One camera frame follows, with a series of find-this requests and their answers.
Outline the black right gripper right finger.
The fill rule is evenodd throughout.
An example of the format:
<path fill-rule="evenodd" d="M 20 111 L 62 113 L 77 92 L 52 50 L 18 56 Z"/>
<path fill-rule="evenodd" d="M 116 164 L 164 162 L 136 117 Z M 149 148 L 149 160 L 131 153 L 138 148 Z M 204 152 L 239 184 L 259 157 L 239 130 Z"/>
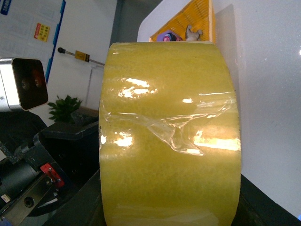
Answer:
<path fill-rule="evenodd" d="M 301 221 L 241 175 L 234 226 L 299 226 Z"/>

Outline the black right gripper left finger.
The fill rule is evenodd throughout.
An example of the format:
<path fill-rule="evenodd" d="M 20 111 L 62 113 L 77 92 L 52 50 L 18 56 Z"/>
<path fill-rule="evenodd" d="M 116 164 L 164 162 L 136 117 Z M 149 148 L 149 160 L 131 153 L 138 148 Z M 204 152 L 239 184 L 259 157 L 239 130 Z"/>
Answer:
<path fill-rule="evenodd" d="M 45 226 L 104 226 L 105 218 L 98 170 Z"/>

